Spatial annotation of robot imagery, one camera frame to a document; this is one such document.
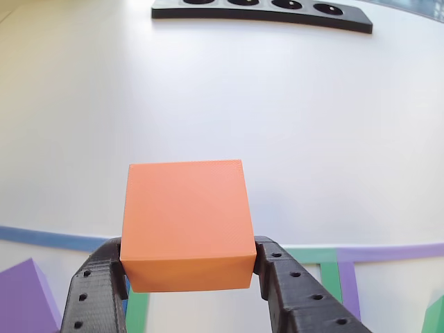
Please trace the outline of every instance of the orange cube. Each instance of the orange cube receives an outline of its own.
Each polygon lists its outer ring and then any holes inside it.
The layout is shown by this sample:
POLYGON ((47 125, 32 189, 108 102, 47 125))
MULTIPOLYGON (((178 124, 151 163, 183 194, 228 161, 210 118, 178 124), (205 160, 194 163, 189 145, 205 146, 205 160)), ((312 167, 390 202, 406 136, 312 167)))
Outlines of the orange cube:
POLYGON ((130 165, 120 259, 139 293, 248 288, 256 248, 242 162, 130 165))

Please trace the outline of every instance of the green line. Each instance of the green line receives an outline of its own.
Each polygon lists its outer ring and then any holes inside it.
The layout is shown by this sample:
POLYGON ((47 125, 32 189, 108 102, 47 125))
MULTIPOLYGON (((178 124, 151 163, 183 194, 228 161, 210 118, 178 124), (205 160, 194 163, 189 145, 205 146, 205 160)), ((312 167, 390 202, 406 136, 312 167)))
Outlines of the green line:
POLYGON ((130 289, 126 310, 126 330, 128 333, 145 333, 148 316, 149 293, 135 293, 130 289))
POLYGON ((444 332, 444 296, 433 303, 425 312, 422 333, 444 332))
POLYGON ((336 262, 334 248, 289 248, 284 247, 300 264, 319 264, 321 262, 336 262))
POLYGON ((342 303, 341 281, 337 262, 321 262, 321 280, 324 288, 342 303))

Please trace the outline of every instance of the blue line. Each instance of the blue line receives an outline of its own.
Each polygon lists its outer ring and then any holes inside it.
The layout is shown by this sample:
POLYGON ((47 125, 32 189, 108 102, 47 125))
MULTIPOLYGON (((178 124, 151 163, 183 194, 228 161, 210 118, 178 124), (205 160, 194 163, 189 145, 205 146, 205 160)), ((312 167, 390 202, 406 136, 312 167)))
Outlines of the blue line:
POLYGON ((56 234, 54 232, 0 226, 0 240, 47 246, 50 248, 94 252, 105 243, 108 238, 56 234))

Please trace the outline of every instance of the colored tape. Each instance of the colored tape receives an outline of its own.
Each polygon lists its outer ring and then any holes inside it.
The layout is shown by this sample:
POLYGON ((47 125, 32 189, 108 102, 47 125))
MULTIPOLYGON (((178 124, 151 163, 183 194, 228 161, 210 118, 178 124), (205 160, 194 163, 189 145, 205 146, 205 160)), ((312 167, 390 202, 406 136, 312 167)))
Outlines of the colored tape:
POLYGON ((353 316, 361 320, 355 264, 353 262, 338 262, 338 269, 342 291, 342 304, 353 316))
POLYGON ((126 312, 126 330, 128 333, 145 333, 148 313, 149 293, 135 293, 130 289, 126 312))
POLYGON ((418 259, 444 256, 444 243, 407 246, 340 247, 339 261, 387 262, 392 260, 418 259))
POLYGON ((0 226, 0 239, 15 241, 50 248, 64 248, 83 252, 94 252, 108 238, 77 236, 74 234, 56 234, 54 232, 35 231, 0 226))

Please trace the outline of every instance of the purple tape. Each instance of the purple tape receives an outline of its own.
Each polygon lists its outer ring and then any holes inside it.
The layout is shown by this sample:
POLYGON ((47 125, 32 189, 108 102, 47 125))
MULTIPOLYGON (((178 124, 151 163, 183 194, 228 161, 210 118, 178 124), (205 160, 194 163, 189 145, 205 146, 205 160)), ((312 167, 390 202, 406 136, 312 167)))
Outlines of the purple tape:
POLYGON ((353 316, 361 320, 355 263, 338 262, 338 269, 339 278, 341 280, 342 304, 353 316))
POLYGON ((444 243, 404 245, 404 246, 371 246, 355 248, 338 248, 341 255, 338 261, 344 262, 386 262, 391 260, 418 259, 444 256, 444 243))

